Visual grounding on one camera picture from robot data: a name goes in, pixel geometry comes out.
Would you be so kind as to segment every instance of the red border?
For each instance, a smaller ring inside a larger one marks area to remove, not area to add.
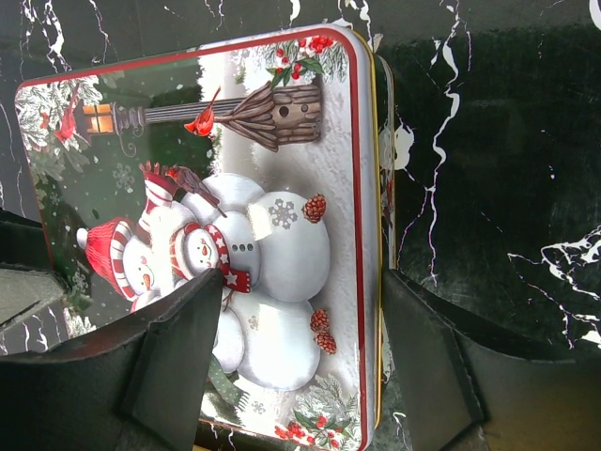
[[[289,33],[283,35],[276,35],[272,37],[265,37],[261,39],[252,39],[249,41],[241,41],[232,44],[225,44],[223,46],[215,46],[206,50],[198,50],[195,52],[186,52],[181,54],[169,54],[164,56],[150,57],[144,59],[138,59],[129,63],[116,63],[114,65],[104,66],[98,69],[89,69],[89,70],[77,70],[73,72],[63,73],[55,76],[49,76],[45,78],[40,78],[37,80],[30,80],[23,82],[19,85],[16,92],[19,92],[22,88],[26,86],[35,86],[40,85],[42,83],[52,83],[58,82],[62,80],[70,80],[73,78],[86,77],[90,75],[99,75],[101,73],[113,72],[116,70],[132,70],[132,69],[140,69],[146,66],[155,66],[159,64],[173,63],[176,61],[182,61],[185,59],[197,58],[198,56],[203,56],[207,54],[216,54],[216,53],[224,53],[234,50],[243,49],[249,47],[248,43],[250,42],[252,46],[272,44],[274,42],[280,42],[284,40],[290,39],[302,39],[309,38],[311,36],[319,35],[327,35],[342,45],[345,46],[348,54],[348,64],[350,66],[349,71],[349,80],[350,80],[350,119],[351,124],[355,124],[355,127],[351,127],[351,135],[352,135],[352,153],[353,153],[353,201],[354,201],[354,212],[355,212],[355,259],[357,265],[357,329],[359,333],[358,337],[358,345],[359,345],[359,353],[361,355],[360,359],[360,412],[361,412],[361,432],[362,432],[362,441],[359,449],[363,450],[367,446],[367,380],[366,380],[366,362],[365,362],[365,305],[364,305],[364,286],[363,286],[363,255],[362,255],[362,200],[361,200],[361,149],[359,142],[359,105],[358,105],[358,63],[357,63],[357,55],[355,53],[355,49],[353,48],[350,40],[341,32],[333,30],[331,28],[312,28],[306,31],[300,31],[296,33]],[[46,245],[48,246],[48,251],[51,256],[52,261],[52,253],[50,252],[50,244],[48,243],[48,238],[46,237]]]

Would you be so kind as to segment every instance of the pine cone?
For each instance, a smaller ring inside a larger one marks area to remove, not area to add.
[[[334,337],[331,336],[329,332],[316,333],[316,343],[329,355],[336,353],[336,342],[334,341]]]
[[[318,223],[326,212],[326,198],[323,194],[311,197],[302,207],[302,214],[310,223]]]
[[[325,332],[330,327],[330,318],[328,312],[320,308],[311,315],[311,330],[313,332]]]

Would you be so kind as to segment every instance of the striped hat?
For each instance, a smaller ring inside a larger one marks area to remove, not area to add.
[[[132,235],[132,223],[125,218],[115,218],[89,231],[77,230],[77,243],[85,250],[94,271],[129,301],[137,295],[125,277],[123,250]]]

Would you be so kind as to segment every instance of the christmas tin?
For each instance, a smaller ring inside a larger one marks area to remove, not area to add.
[[[76,290],[72,330],[218,267],[201,420],[364,449],[393,227],[374,80],[364,42],[320,25],[23,84],[17,114],[54,265]]]

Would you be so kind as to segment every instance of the christmas illustration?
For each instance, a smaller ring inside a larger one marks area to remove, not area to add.
[[[16,99],[54,265],[78,293],[66,316],[88,325],[73,330],[219,268],[201,416],[343,450],[361,441],[365,320],[347,73],[346,48],[319,34],[30,85]]]

